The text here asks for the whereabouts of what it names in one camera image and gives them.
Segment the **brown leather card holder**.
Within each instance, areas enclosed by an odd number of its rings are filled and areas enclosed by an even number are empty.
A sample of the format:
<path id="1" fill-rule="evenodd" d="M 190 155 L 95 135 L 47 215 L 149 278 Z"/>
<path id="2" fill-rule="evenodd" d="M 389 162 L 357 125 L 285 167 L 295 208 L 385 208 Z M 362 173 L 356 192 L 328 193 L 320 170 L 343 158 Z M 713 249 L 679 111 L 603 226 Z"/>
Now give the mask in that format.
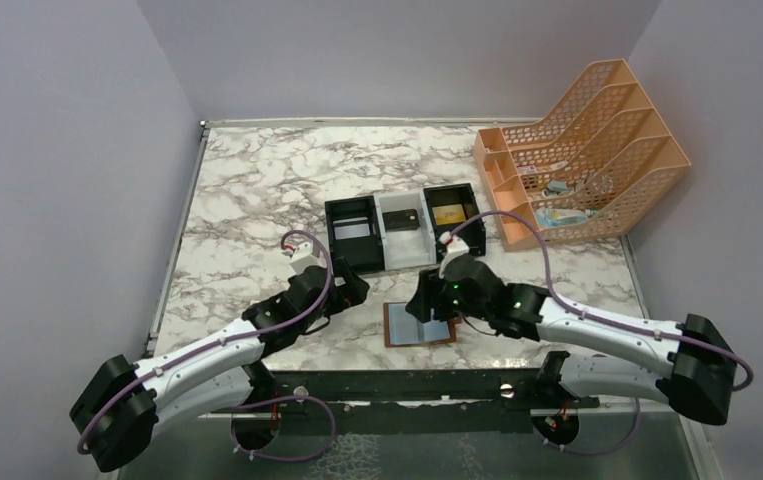
<path id="1" fill-rule="evenodd" d="M 454 322 L 432 320 L 426 323 L 406 311 L 403 302 L 385 303 L 384 344 L 387 348 L 422 347 L 454 343 Z"/>

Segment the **black and white card tray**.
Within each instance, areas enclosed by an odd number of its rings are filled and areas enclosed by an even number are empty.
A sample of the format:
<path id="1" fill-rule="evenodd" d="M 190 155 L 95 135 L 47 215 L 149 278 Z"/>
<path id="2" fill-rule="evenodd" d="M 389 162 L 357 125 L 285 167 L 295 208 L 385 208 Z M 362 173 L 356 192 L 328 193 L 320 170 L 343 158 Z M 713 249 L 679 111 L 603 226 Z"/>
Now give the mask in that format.
<path id="1" fill-rule="evenodd" d="M 324 203 L 335 270 L 357 274 L 439 263 L 439 237 L 479 213 L 469 183 L 390 191 Z"/>

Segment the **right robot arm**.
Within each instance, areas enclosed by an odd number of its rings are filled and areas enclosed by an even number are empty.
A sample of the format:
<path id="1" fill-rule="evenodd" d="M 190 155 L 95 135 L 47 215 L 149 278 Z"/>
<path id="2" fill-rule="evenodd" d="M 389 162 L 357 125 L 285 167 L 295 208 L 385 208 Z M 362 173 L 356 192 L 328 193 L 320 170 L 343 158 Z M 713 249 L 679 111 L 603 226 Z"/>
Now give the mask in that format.
<path id="1" fill-rule="evenodd" d="M 468 254 L 421 271 L 406 310 L 422 323 L 475 318 L 508 338 L 591 350 L 592 356 L 567 357 L 535 378 L 535 396 L 546 406 L 570 397 L 622 396 L 666 404 L 703 424 L 728 421 L 737 363 L 703 316 L 674 322 L 591 308 L 543 287 L 504 283 Z"/>

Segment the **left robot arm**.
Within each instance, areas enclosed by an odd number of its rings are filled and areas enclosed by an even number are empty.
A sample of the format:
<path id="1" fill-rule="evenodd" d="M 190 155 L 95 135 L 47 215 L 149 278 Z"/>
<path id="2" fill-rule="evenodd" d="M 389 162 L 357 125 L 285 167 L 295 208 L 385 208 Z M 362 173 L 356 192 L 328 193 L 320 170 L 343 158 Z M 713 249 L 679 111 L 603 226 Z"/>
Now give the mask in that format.
<path id="1" fill-rule="evenodd" d="M 106 360 L 69 412 L 79 453 L 112 472 L 179 423 L 229 407 L 263 408 L 283 391 L 264 359 L 310 333 L 318 319 L 362 304 L 368 292 L 343 258 L 332 269 L 310 265 L 285 291 L 202 340 L 161 357 Z"/>

